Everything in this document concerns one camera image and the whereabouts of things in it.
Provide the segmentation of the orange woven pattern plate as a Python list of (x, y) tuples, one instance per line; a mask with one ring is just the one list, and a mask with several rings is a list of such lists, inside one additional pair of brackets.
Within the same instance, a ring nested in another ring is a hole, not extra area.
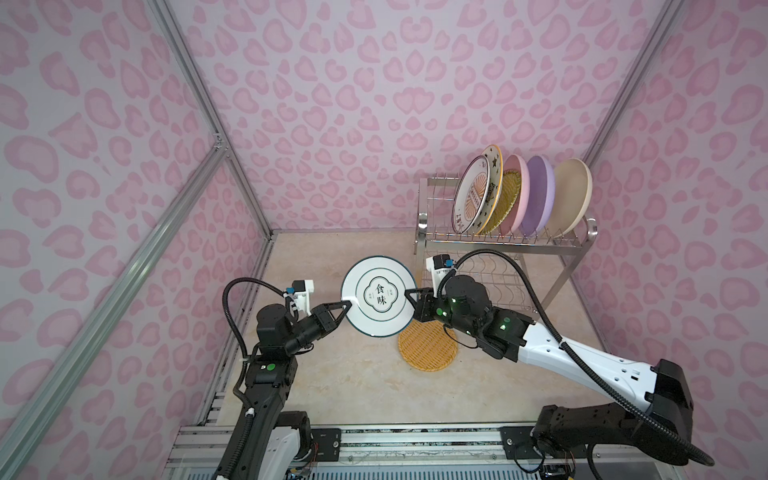
[(438, 321), (412, 321), (398, 334), (398, 349), (411, 367), (423, 372), (447, 368), (456, 358), (458, 343), (452, 330), (445, 331)]

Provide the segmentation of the white plate black rim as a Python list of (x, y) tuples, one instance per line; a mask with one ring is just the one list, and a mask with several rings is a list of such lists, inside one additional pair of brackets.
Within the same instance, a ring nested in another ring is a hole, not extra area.
[(416, 288), (411, 272), (398, 260), (371, 256), (355, 263), (341, 285), (340, 296), (352, 307), (349, 323), (373, 338), (397, 335), (410, 323), (414, 307), (405, 291)]

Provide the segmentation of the white plate orange sunburst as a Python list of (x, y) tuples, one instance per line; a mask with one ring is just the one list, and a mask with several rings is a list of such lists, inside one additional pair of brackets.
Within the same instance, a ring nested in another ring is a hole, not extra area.
[(452, 207), (452, 228), (455, 233), (467, 233), (480, 216), (488, 177), (489, 166), (484, 155), (475, 157), (462, 174)]

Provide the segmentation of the green yellow woven plate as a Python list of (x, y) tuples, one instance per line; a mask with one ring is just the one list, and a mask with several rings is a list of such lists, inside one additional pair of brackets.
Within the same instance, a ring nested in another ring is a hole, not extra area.
[(511, 222), (508, 217), (520, 196), (522, 185), (521, 173), (517, 170), (508, 170), (503, 174), (501, 183), (501, 195), (493, 210), (489, 225), (482, 231), (490, 234), (493, 231), (506, 235), (511, 231)]

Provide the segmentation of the pink plate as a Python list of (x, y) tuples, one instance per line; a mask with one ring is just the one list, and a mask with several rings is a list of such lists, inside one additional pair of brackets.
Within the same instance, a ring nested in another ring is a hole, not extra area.
[(519, 155), (510, 155), (505, 162), (503, 185), (511, 185), (513, 201), (500, 226), (502, 235), (511, 235), (522, 224), (530, 197), (530, 173), (525, 159)]

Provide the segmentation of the purple plate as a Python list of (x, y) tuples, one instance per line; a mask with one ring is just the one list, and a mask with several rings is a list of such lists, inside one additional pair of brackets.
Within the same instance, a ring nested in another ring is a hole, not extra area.
[(527, 162), (529, 172), (529, 198), (519, 231), (525, 237), (541, 233), (551, 216), (555, 199), (555, 176), (551, 163), (542, 156)]

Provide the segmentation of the cream beige plate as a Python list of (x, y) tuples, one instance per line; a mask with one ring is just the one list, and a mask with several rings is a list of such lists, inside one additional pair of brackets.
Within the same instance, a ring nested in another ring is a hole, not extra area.
[(593, 179), (589, 167), (578, 158), (563, 161), (554, 169), (555, 198), (546, 224), (552, 237), (573, 231), (585, 215), (592, 198)]

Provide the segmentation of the white star cartoon plate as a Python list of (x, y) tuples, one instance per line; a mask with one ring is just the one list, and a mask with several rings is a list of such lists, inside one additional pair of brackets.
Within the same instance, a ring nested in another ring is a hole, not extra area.
[(481, 233), (490, 223), (493, 210), (501, 195), (500, 188), (504, 170), (503, 154), (497, 145), (491, 144), (486, 147), (483, 155), (489, 166), (489, 177), (484, 203), (480, 209), (480, 216), (474, 223), (476, 234)]

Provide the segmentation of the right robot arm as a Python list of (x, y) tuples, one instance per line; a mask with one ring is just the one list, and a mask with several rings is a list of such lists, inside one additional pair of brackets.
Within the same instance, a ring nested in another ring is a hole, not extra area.
[(543, 368), (610, 398), (592, 407), (543, 407), (532, 432), (540, 449), (618, 444), (671, 465), (707, 462), (693, 451), (693, 399), (676, 363), (649, 365), (557, 338), (544, 321), (493, 305), (487, 289), (466, 275), (449, 279), (442, 294), (410, 289), (405, 298), (416, 320), (461, 331), (494, 359)]

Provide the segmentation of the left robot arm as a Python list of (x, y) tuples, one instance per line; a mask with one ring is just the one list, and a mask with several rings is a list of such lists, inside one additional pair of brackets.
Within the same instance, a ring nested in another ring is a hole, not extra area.
[(308, 414), (283, 408), (298, 370), (298, 353), (336, 330), (349, 301), (321, 304), (293, 322), (287, 307), (268, 305), (257, 314), (258, 348), (246, 358), (235, 389), (241, 413), (213, 477), (282, 479), (294, 462), (311, 459)]

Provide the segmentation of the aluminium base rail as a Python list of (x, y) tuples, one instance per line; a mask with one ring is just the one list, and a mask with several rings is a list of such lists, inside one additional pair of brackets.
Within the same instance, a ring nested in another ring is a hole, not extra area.
[(315, 425), (305, 457), (275, 479), (682, 479), (629, 446), (544, 456), (532, 423)]

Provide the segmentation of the aluminium frame profile left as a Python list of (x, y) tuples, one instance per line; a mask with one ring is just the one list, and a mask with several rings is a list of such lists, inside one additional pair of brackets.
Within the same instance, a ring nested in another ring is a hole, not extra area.
[(1, 474), (157, 479), (263, 235), (165, 3), (1, 5)]

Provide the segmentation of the aluminium frame profile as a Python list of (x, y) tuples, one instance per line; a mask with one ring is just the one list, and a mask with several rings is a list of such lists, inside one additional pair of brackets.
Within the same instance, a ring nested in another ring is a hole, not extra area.
[(642, 81), (651, 69), (654, 61), (661, 55), (665, 42), (674, 33), (681, 17), (684, 14), (687, 1), (667, 0), (649, 33), (643, 41), (628, 73), (618, 89), (607, 114), (597, 129), (596, 135), (587, 148), (582, 160), (591, 168), (594, 167), (601, 154), (607, 147), (611, 136), (621, 122), (621, 118), (628, 109), (633, 97), (640, 88)]
[(263, 235), (165, 3), (1, 5), (1, 474), (157, 479)]

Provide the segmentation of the aluminium frame profile right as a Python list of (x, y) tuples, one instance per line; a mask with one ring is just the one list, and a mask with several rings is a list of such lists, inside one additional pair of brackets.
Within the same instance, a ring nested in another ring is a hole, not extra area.
[(667, 0), (649, 33), (643, 41), (628, 73), (618, 89), (607, 114), (597, 129), (596, 135), (587, 148), (582, 160), (591, 168), (594, 167), (601, 154), (607, 147), (611, 136), (621, 122), (621, 118), (628, 109), (633, 97), (640, 88), (642, 81), (651, 69), (654, 61), (661, 55), (665, 42), (674, 33), (681, 17), (684, 14), (687, 1)]

